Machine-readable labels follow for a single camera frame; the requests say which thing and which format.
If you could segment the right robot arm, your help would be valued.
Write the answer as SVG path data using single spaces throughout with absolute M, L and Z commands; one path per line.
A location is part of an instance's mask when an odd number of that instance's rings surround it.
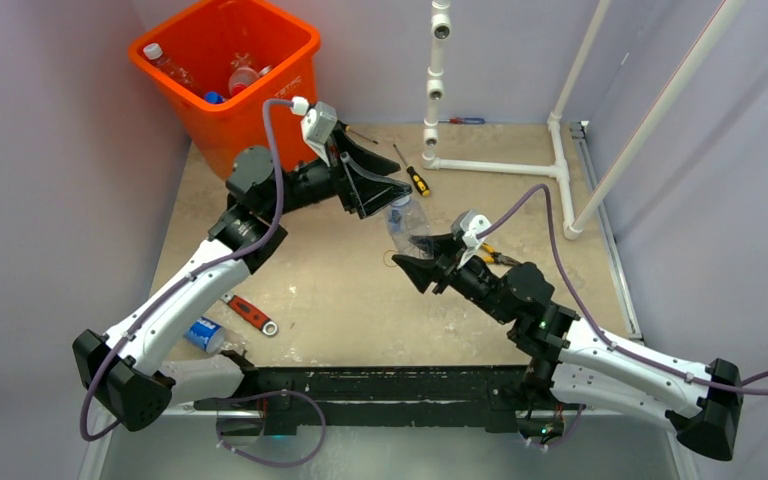
M 685 360 L 614 335 L 556 303 L 554 286 L 534 263 L 498 276 L 480 257 L 460 266 L 451 236 L 432 240 L 431 257 L 395 254 L 393 262 L 419 292 L 451 288 L 508 326 L 508 339 L 531 359 L 534 372 L 521 381 L 529 404 L 553 400 L 634 416 L 699 455 L 733 459 L 743 405 L 735 364 Z

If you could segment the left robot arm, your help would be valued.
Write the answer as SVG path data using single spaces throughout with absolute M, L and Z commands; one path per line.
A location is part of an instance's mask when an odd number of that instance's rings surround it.
M 323 144 L 323 158 L 291 172 L 264 146 L 242 150 L 226 180 L 226 210 L 185 265 L 134 313 L 99 334 L 85 330 L 72 344 L 86 389 L 79 414 L 83 439 L 88 414 L 100 403 L 130 431 L 155 421 L 169 406 L 223 399 L 244 409 L 257 399 L 258 382 L 243 355 L 217 353 L 206 360 L 174 364 L 168 353 L 220 298 L 257 272 L 286 237 L 280 217 L 329 198 L 345 211 L 371 217 L 410 193 L 394 179 L 400 163 L 349 138 L 342 125 Z

